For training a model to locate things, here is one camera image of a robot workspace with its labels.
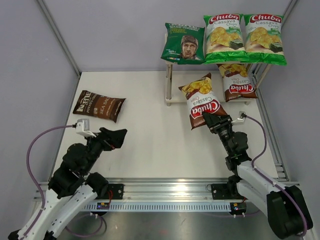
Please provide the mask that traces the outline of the green Chuba cassava chips bag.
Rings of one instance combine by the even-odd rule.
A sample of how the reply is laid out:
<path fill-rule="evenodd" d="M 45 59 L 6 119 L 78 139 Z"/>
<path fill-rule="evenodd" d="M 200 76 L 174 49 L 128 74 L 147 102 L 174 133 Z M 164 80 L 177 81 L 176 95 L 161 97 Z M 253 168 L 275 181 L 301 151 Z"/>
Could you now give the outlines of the green Chuba cassava chips bag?
<path fill-rule="evenodd" d="M 282 15 L 245 14 L 245 51 L 247 63 L 287 65 L 281 36 Z"/>

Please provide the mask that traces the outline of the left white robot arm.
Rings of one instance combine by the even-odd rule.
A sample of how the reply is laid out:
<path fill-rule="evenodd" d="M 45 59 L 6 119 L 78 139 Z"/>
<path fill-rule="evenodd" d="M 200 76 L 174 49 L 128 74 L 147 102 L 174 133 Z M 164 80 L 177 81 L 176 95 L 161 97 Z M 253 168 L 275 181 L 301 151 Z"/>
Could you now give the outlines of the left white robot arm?
<path fill-rule="evenodd" d="M 68 223 L 95 199 L 117 197 L 109 181 L 92 167 L 102 154 L 122 147 L 127 129 L 91 132 L 84 120 L 71 125 L 76 133 L 83 136 L 86 144 L 74 143 L 62 158 L 60 167 L 53 173 L 43 191 L 31 173 L 41 196 L 41 204 L 29 221 L 19 230 L 9 234 L 10 240 L 55 240 Z"/>

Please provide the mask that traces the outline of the brown Kettle sea salt bag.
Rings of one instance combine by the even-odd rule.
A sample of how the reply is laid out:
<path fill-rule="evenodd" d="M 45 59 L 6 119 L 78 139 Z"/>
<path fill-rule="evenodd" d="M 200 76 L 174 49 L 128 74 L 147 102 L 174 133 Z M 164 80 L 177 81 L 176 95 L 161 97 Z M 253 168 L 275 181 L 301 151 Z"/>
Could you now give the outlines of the brown Kettle sea salt bag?
<path fill-rule="evenodd" d="M 83 90 L 72 111 L 75 115 L 95 117 L 117 122 L 126 98 L 115 98 Z"/>

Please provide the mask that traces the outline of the brown Chuba cassava chips bag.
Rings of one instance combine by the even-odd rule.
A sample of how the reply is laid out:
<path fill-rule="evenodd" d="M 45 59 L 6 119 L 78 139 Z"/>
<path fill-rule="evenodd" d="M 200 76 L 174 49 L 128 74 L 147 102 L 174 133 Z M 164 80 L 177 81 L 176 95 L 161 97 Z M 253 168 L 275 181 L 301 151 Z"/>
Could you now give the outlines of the brown Chuba cassava chips bag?
<path fill-rule="evenodd" d="M 224 63 L 217 66 L 222 76 L 224 99 L 226 102 L 240 98 L 258 98 L 244 64 Z"/>

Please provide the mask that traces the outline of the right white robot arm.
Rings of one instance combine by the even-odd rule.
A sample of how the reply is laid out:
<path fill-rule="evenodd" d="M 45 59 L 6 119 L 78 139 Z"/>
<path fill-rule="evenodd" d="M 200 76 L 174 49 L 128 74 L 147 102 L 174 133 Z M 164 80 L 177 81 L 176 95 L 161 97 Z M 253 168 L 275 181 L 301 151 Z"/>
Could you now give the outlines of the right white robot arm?
<path fill-rule="evenodd" d="M 301 238 L 313 228 L 313 221 L 302 191 L 286 186 L 256 166 L 257 158 L 250 158 L 248 136 L 233 130 L 229 115 L 203 113 L 210 132 L 219 136 L 227 157 L 227 168 L 233 172 L 228 178 L 227 193 L 250 200 L 267 217 L 268 224 L 279 239 L 296 235 Z"/>

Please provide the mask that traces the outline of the dark green Real chips bag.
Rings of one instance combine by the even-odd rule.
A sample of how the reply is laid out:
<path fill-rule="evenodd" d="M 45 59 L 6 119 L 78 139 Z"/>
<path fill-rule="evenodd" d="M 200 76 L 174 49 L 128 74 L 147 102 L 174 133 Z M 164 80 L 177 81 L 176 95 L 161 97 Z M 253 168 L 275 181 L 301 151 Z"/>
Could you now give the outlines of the dark green Real chips bag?
<path fill-rule="evenodd" d="M 201 65 L 205 62 L 205 28 L 165 23 L 166 42 L 161 59 L 178 65 Z"/>

